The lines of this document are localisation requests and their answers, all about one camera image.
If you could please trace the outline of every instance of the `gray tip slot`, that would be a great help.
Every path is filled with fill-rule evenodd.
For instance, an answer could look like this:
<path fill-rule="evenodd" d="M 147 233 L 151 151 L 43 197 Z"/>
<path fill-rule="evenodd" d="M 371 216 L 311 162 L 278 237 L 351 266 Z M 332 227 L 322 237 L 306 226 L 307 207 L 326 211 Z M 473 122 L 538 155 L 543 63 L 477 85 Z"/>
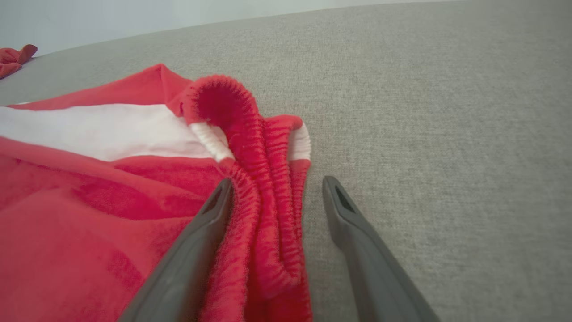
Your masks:
<path fill-rule="evenodd" d="M 360 320 L 439 321 L 340 182 L 326 176 L 323 194 L 330 233 L 345 255 Z"/>

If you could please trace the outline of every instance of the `gray fabric surface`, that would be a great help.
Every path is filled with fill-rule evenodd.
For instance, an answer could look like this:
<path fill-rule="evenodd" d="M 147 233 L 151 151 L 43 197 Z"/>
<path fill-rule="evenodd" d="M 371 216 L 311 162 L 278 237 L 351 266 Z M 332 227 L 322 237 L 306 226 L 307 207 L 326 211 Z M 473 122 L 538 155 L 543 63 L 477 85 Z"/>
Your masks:
<path fill-rule="evenodd" d="M 301 116 L 313 167 L 304 245 L 316 321 L 355 321 L 330 240 L 339 178 L 443 321 L 569 321 L 572 5 L 363 6 L 218 23 L 48 54 L 0 104 L 165 63 L 242 81 L 265 116 Z"/>

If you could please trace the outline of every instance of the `red cloth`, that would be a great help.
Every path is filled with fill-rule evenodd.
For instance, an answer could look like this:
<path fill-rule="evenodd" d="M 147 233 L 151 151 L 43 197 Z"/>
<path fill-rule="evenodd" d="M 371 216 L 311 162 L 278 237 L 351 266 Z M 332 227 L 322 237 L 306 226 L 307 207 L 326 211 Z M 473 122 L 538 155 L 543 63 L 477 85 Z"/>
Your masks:
<path fill-rule="evenodd" d="M 19 70 L 37 50 L 38 48 L 34 45 L 26 45 L 20 51 L 12 48 L 0 48 L 0 79 Z"/>
<path fill-rule="evenodd" d="M 235 208 L 201 321 L 310 321 L 309 166 L 302 121 L 262 118 L 226 76 L 157 65 L 0 107 L 0 321 L 115 321 L 224 177 Z"/>

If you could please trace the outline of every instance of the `red fabric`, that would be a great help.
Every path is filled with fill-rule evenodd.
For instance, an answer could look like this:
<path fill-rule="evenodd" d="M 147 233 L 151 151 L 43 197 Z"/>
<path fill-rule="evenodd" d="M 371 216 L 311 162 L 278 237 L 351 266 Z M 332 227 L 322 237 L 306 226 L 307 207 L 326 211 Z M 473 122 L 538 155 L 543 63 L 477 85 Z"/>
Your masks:
<path fill-rule="evenodd" d="M 115 321 L 222 178 L 235 208 L 201 321 L 310 321 L 301 244 L 309 160 L 287 159 L 296 116 L 263 119 L 225 76 L 163 65 L 111 84 L 12 105 L 33 111 L 164 103 L 225 132 L 236 160 L 134 156 L 103 162 L 0 137 L 0 320 Z"/>
<path fill-rule="evenodd" d="M 34 45 L 26 45 L 20 51 L 12 48 L 0 48 L 0 79 L 19 70 L 37 50 L 38 48 Z"/>

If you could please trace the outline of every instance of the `white fabric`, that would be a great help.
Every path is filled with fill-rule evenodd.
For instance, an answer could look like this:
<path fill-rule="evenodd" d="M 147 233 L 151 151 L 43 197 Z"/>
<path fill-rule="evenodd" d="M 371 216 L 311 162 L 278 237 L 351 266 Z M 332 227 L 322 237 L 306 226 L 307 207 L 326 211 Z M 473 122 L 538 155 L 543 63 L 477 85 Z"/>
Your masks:
<path fill-rule="evenodd" d="M 205 126 L 218 137 L 219 148 L 228 146 L 221 129 Z M 220 156 L 205 148 L 185 120 L 164 104 L 105 104 L 53 111 L 0 107 L 0 136 L 103 161 L 139 155 Z M 232 157 L 226 150 L 224 156 Z"/>
<path fill-rule="evenodd" d="M 288 160 L 310 160 L 311 152 L 312 146 L 310 144 L 310 134 L 308 133 L 306 124 L 302 124 L 302 127 L 295 129 L 290 133 Z"/>

